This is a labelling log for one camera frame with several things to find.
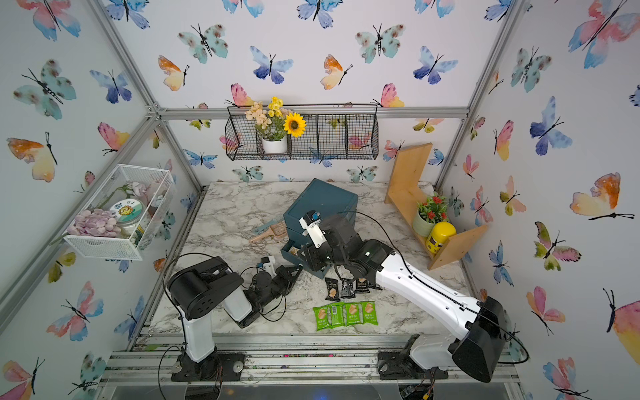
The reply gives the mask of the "teal bottom drawer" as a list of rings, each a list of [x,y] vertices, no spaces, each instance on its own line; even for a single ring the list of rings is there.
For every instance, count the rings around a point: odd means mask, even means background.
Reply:
[[[281,255],[286,261],[295,266],[302,267],[304,271],[307,271],[316,278],[324,279],[327,276],[330,267],[323,266],[316,268],[313,266],[306,250],[307,248],[305,246],[298,248],[295,246],[294,241],[289,240],[281,248]]]

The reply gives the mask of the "green cookie packet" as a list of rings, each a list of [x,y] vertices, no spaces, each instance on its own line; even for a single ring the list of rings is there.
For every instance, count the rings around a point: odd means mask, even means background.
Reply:
[[[363,311],[361,303],[345,303],[343,306],[344,322],[346,326],[363,324]]]
[[[328,322],[331,328],[339,328],[346,325],[344,306],[344,303],[334,303],[328,306]]]
[[[375,302],[361,302],[360,305],[363,323],[378,326],[378,315]]]
[[[322,331],[332,327],[330,306],[321,306],[313,309],[316,322],[316,330]]]

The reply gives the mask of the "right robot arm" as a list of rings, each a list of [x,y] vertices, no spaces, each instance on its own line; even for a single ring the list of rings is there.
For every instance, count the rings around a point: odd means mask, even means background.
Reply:
[[[481,301],[447,287],[407,263],[394,247],[361,239],[341,214],[321,219],[312,210],[299,223],[312,241],[304,250],[308,264],[344,267],[354,278],[406,298],[445,326],[448,334],[442,339],[416,338],[409,345],[414,365],[423,370],[455,366],[482,383],[492,380],[509,334],[499,301]]]

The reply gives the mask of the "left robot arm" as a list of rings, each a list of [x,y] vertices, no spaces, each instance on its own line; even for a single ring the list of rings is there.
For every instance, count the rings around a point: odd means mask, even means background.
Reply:
[[[220,257],[209,258],[173,275],[166,284],[171,303],[182,318],[188,359],[201,363],[216,350],[210,313],[222,307],[240,328],[268,318],[285,305],[303,268],[279,266],[271,274],[257,268],[245,288],[244,278]]]

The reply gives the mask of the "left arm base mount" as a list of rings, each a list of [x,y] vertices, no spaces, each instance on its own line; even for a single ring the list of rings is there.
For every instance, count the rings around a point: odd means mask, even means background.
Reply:
[[[239,382],[246,355],[214,351],[201,362],[195,362],[185,353],[178,356],[172,369],[171,381],[177,383]]]

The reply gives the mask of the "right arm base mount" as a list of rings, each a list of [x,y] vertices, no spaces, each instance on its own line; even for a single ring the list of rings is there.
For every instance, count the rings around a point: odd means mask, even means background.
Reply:
[[[413,361],[406,349],[378,352],[377,370],[379,378],[388,380],[425,379],[446,380],[448,372],[438,367],[422,368]]]

